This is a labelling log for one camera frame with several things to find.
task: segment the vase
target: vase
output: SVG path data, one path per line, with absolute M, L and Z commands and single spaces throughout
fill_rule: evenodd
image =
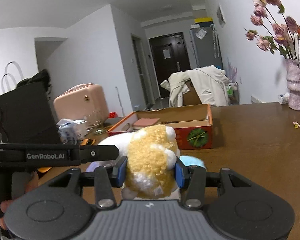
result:
M 300 60 L 287 59 L 287 88 L 290 90 L 288 106 L 300 111 Z

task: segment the wooden table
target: wooden table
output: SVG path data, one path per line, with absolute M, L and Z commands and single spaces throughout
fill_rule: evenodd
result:
M 296 214 L 289 240 L 300 240 L 300 112 L 279 103 L 213 107 L 213 149 L 184 150 L 204 160 L 208 171 L 229 167 L 288 201 Z M 67 168 L 53 168 L 42 182 Z M 216 189 L 206 190 L 206 201 Z M 93 190 L 84 198 L 92 203 Z

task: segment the yellow plush toy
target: yellow plush toy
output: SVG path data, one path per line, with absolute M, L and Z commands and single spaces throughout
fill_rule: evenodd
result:
M 128 145 L 125 190 L 140 198 L 170 196 L 176 189 L 176 155 L 180 157 L 180 150 L 172 127 L 154 125 L 134 133 Z

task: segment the stuffed animal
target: stuffed animal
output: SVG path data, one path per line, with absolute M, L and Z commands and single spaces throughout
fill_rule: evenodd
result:
M 108 137 L 99 144 L 115 145 L 119 149 L 119 158 L 128 156 L 122 198 L 164 198 L 178 188 L 173 169 L 180 150 L 175 138 L 172 127 L 154 125 Z M 95 167 L 90 165 L 87 171 Z

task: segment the door frame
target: door frame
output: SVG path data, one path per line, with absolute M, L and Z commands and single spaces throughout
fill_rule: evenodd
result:
M 154 72 L 155 72 L 156 78 L 157 78 L 157 71 L 156 71 L 156 68 L 155 68 L 155 59 L 154 59 L 154 53 L 153 53 L 153 47 L 152 47 L 151 41 L 154 40 L 154 39 L 157 39 L 157 38 L 167 38 L 167 37 L 176 36 L 176 35 L 181 35 L 181 38 L 182 38 L 182 41 L 183 41 L 183 44 L 184 44 L 184 48 L 185 48 L 185 53 L 186 53 L 186 56 L 188 57 L 188 60 L 189 60 L 189 63 L 190 63 L 188 48 L 187 48 L 185 40 L 184 40 L 184 33 L 183 32 L 165 34 L 165 35 L 150 38 L 150 39 L 148 39 L 148 41 L 149 41 L 149 45 L 150 45 L 150 49 L 151 49 L 152 61 L 153 61 Z
M 153 94 L 153 90 L 152 90 L 152 83 L 151 83 L 151 78 L 150 78 L 149 69 L 148 69 L 149 66 L 147 64 L 146 54 L 145 54 L 144 47 L 143 47 L 143 40 L 139 36 L 131 34 L 132 47 L 133 47 L 132 40 L 136 41 L 139 61 L 140 61 L 140 65 L 141 65 L 141 69 L 142 69 L 142 72 L 143 72 L 145 85 L 146 85 L 146 94 L 148 96 L 149 104 L 153 105 L 155 103 L 155 99 L 154 99 L 154 94 Z

